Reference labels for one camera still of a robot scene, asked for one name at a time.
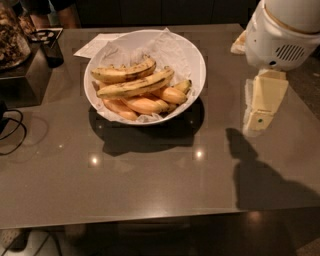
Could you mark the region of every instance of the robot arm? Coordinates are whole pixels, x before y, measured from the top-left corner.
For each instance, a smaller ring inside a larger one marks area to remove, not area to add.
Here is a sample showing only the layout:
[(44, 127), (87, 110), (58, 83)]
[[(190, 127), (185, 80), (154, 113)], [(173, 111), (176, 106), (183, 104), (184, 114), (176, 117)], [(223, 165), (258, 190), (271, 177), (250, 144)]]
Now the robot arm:
[(248, 64), (259, 69), (246, 85), (244, 132), (254, 136), (268, 128), (283, 100), (289, 84), (285, 72), (300, 66), (320, 44), (320, 1), (261, 0), (237, 42), (244, 42)]

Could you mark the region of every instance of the glass jar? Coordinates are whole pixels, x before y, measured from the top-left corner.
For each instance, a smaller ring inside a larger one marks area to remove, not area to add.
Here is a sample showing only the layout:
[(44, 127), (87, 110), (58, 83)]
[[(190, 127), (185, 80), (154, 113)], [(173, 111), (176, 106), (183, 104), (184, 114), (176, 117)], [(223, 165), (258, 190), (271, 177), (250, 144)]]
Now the glass jar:
[(31, 48), (13, 9), (0, 0), (0, 70), (16, 67), (31, 54)]

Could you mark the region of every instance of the table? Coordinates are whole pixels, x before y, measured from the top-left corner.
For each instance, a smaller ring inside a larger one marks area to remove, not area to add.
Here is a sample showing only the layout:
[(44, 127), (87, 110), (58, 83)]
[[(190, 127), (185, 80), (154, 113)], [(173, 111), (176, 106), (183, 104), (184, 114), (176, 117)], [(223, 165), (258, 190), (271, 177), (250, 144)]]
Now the table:
[(89, 60), (73, 54), (98, 33), (137, 29), (63, 31), (65, 63), (42, 104), (21, 109), (23, 145), (0, 158), (0, 228), (320, 206), (320, 122), (291, 88), (264, 134), (241, 134), (244, 84), (257, 70), (230, 53), (237, 24), (169, 27), (207, 64), (184, 115), (144, 128), (97, 115), (83, 90)]

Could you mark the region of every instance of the bowl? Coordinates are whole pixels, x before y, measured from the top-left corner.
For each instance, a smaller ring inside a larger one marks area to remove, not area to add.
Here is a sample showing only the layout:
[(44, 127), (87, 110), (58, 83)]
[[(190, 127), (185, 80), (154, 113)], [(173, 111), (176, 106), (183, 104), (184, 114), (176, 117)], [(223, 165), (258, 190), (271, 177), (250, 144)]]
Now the bowl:
[[(170, 33), (170, 37), (173, 39), (173, 41), (176, 41), (178, 43), (179, 48), (181, 49), (181, 53), (179, 54), (179, 56), (177, 58), (174, 58), (174, 60), (172, 60), (171, 63), (168, 63), (167, 65), (175, 67), (175, 64), (185, 63), (190, 70), (190, 73), (188, 73), (188, 77), (185, 77), (186, 79), (190, 79), (192, 81), (192, 90), (190, 90), (188, 94), (188, 100), (185, 103), (178, 106), (173, 112), (171, 112), (170, 114), (164, 117), (160, 117), (160, 118), (148, 117), (147, 119), (141, 118), (139, 121), (131, 121), (131, 120), (124, 119), (121, 116), (108, 110), (103, 105), (102, 100), (96, 96), (96, 91), (93, 86), (93, 81), (95, 81), (95, 79), (90, 74), (90, 71), (93, 68), (96, 68), (102, 62), (106, 61), (106, 57), (105, 57), (106, 51), (107, 51), (107, 47), (109, 47), (107, 44), (90, 60), (84, 75), (85, 94), (89, 102), (97, 110), (97, 113), (99, 115), (101, 115), (102, 117), (106, 118), (109, 121), (116, 121), (116, 122), (128, 124), (128, 125), (147, 126), (147, 125), (160, 124), (184, 112), (199, 97), (204, 87), (204, 83), (206, 79), (206, 65), (205, 65), (203, 56), (198, 50), (198, 48), (186, 38), (178, 34), (172, 33), (168, 30), (148, 29), (148, 30), (138, 30), (131, 33), (123, 34), (122, 36), (113, 40), (112, 43), (116, 44), (119, 47), (123, 47), (124, 49), (126, 49), (126, 51), (134, 52), (134, 51), (137, 51), (137, 49), (140, 49), (141, 47), (145, 46), (147, 42), (152, 42), (152, 40), (157, 38), (161, 33)], [(170, 50), (168, 50), (168, 48), (164, 48), (164, 49), (160, 49), (160, 51), (163, 52), (165, 55), (166, 51), (170, 51)]]

